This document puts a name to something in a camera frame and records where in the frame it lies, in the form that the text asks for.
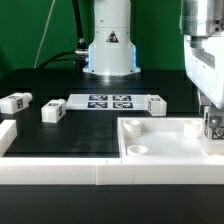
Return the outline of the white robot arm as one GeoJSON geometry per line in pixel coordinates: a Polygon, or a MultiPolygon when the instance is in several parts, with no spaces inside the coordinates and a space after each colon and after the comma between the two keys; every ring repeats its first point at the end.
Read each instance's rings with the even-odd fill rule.
{"type": "MultiPolygon", "coordinates": [[[[130,0],[94,0],[95,36],[83,72],[105,81],[138,73],[136,47],[130,40],[130,0]]],[[[187,76],[199,89],[204,133],[224,133],[224,0],[181,0],[187,76]]]]}

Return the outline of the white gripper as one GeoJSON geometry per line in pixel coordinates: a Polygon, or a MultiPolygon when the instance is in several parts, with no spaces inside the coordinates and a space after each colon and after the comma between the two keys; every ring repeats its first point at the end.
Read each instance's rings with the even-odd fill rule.
{"type": "Polygon", "coordinates": [[[224,35],[209,37],[203,49],[192,48],[190,37],[185,35],[184,60],[187,76],[199,89],[199,114],[203,117],[204,135],[208,136],[210,101],[224,109],[224,35]]]}

